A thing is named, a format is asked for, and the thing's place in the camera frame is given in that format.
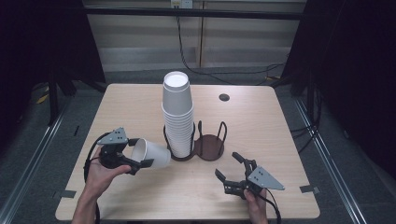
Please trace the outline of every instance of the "electrical cable on wall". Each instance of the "electrical cable on wall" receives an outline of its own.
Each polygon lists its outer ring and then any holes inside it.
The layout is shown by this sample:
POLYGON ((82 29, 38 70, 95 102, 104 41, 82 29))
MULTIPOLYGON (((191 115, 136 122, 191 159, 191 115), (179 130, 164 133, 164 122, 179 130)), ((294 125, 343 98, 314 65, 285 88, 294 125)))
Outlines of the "electrical cable on wall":
POLYGON ((183 50, 183 43, 181 41, 181 28, 180 28, 180 17, 177 17, 177 30, 178 30, 178 42, 179 42, 179 49, 180 49, 180 56, 181 56, 181 61, 183 62, 184 66, 191 72, 193 72, 194 74, 197 75, 203 75, 203 76, 209 76, 209 77, 213 77, 214 79, 217 79, 221 82, 225 82, 227 84, 230 85, 238 85, 232 82, 229 82, 227 80, 221 79, 219 77, 215 77, 214 75, 231 75, 231 74, 242 74, 242 75, 252 75, 252 74, 260 74, 260 73, 266 73, 266 76, 264 78, 263 81, 254 84, 254 86, 260 86, 262 83, 264 83, 268 77, 269 77, 269 71, 274 70, 276 68, 278 68, 281 65, 285 65, 285 63, 274 63, 274 64, 270 64, 268 66, 266 66, 266 69, 261 70, 261 71, 256 71, 256 72, 217 72, 217 73, 204 73, 204 72, 198 72, 198 71, 194 71, 192 70, 186 62, 186 59, 184 57, 184 50, 183 50))

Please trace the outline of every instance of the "black curtain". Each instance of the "black curtain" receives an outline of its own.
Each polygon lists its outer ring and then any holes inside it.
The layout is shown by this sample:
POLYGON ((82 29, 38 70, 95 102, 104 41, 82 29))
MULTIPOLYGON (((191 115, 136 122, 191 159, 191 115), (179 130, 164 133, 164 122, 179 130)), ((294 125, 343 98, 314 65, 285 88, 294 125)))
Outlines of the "black curtain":
POLYGON ((284 76, 296 94, 308 73, 326 105, 365 153, 396 179, 396 5, 391 1, 308 0, 284 76))
POLYGON ((106 82, 86 15, 42 7, 83 7, 80 0, 0 1, 1 136, 8 139, 34 85, 72 79, 106 82))

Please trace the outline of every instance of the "metal bracket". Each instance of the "metal bracket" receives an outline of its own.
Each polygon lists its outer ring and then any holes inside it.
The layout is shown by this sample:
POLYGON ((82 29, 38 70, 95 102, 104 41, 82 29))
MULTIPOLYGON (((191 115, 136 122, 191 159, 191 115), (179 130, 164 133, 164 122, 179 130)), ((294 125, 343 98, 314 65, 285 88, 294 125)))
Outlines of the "metal bracket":
POLYGON ((279 183, 273 176, 270 175, 264 168, 258 166, 254 171, 247 177, 247 179, 265 189, 280 189, 283 190, 285 187, 279 183))
POLYGON ((120 127, 112 133, 106 135, 104 138, 97 142, 98 145, 116 145, 128 143, 125 130, 120 127))

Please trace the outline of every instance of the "person's arm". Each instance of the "person's arm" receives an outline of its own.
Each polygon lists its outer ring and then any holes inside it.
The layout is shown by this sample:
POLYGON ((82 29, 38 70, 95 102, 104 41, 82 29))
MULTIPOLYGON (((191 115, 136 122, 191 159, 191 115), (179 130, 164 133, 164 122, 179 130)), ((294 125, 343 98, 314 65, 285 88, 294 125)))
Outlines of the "person's arm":
MULTIPOLYGON (((98 158, 100 148, 97 148, 94 158, 98 158)), ((87 182, 82 191, 75 213, 73 215, 73 224, 93 223, 95 219, 96 201, 103 192, 110 186, 111 181, 117 175, 122 175, 131 170, 129 165, 122 165, 115 169, 107 169, 98 159, 91 161, 90 171, 87 182)))
MULTIPOLYGON (((245 197, 247 198, 247 210, 251 223, 268 224, 266 210, 267 202, 263 201, 259 197, 254 196, 253 193, 248 191, 247 189, 245 189, 244 193, 245 197)), ((267 190, 263 189, 262 192, 260 192, 260 195, 263 198, 266 198, 267 190)))

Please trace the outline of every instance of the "black cable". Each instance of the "black cable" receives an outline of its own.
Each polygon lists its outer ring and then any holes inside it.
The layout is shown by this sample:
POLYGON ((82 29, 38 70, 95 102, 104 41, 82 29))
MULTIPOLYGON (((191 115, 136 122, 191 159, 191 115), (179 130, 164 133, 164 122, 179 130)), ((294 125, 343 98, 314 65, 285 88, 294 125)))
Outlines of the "black cable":
MULTIPOLYGON (((91 161, 99 159, 98 157, 92 158, 91 159, 91 154, 93 152, 93 150, 96 147, 96 143, 101 140, 103 137, 105 137, 106 135, 108 135, 110 133, 104 133, 102 135, 100 135, 96 141, 94 141, 93 145, 91 146, 90 152, 88 153, 87 156, 87 160, 85 160, 85 164, 84 164, 84 181, 87 182, 87 178, 88 178, 88 173, 90 171, 90 165, 91 165, 91 161)), ((95 223, 96 224, 100 224, 100 210, 99 210, 99 205, 98 202, 96 202, 96 208, 95 208, 95 215, 96 215, 96 220, 95 223)))
POLYGON ((277 204, 276 204, 274 195, 271 193, 271 191, 269 191, 268 189, 266 189, 268 192, 270 192, 271 197, 273 198, 274 202, 271 202, 271 201, 269 201, 268 199, 262 197, 262 196, 260 195, 260 193, 257 192, 257 191, 254 190, 254 189, 247 189, 247 190, 250 190, 254 195, 257 195, 257 196, 258 196, 259 198, 261 198, 263 201, 265 201, 265 202, 271 204, 271 205, 274 207, 274 210, 275 210, 275 213, 276 213, 276 223, 277 223, 277 224, 281 224, 281 223, 282 223, 282 217, 281 217, 280 212, 279 212, 279 209, 278 209, 278 207, 277 207, 277 204))
POLYGON ((179 50, 180 50, 180 56, 181 56, 181 61, 183 62, 184 66, 191 72, 193 72, 194 74, 197 75, 204 75, 204 76, 209 76, 209 77, 213 77, 221 82, 225 82, 228 83, 230 85, 237 85, 234 84, 232 82, 226 81, 224 79, 218 78, 218 77, 214 77, 213 75, 230 75, 230 74, 245 74, 245 75, 251 75, 251 74, 259 74, 259 73, 267 73, 267 76, 265 77, 264 81, 255 84, 255 86, 260 86, 263 82, 265 82, 268 78, 268 72, 271 70, 276 69, 277 67, 279 67, 280 65, 284 65, 285 63, 274 63, 274 64, 270 64, 268 66, 266 66, 265 70, 261 70, 261 71, 256 71, 256 72, 217 72, 217 73, 203 73, 203 72, 198 72, 198 71, 194 71, 192 70, 186 62, 186 59, 184 57, 184 50, 183 50, 183 43, 181 41, 181 31, 180 31, 180 17, 177 17, 177 30, 178 30, 178 43, 179 43, 179 50))
POLYGON ((317 130, 314 130, 314 133, 313 133, 312 136, 308 139, 308 141, 305 143, 305 145, 304 145, 302 148, 300 148, 300 149, 298 150, 298 153, 299 153, 299 154, 300 154, 302 151, 304 151, 304 149, 306 149, 306 147, 308 147, 309 143, 311 143, 311 141, 314 139, 314 137, 317 136, 317 133, 318 133, 318 131, 317 131, 317 130))
POLYGON ((303 135, 305 135, 306 133, 309 132, 310 129, 315 129, 316 131, 318 130, 319 124, 320 124, 320 118, 321 118, 321 111, 322 111, 322 102, 323 102, 323 97, 321 96, 321 94, 319 93, 318 89, 316 89, 316 103, 318 106, 318 114, 317 114, 317 118, 309 125, 300 129, 295 129, 295 130, 290 130, 291 133, 295 133, 295 132, 301 132, 298 133, 296 135, 293 136, 293 139, 299 138, 303 135))

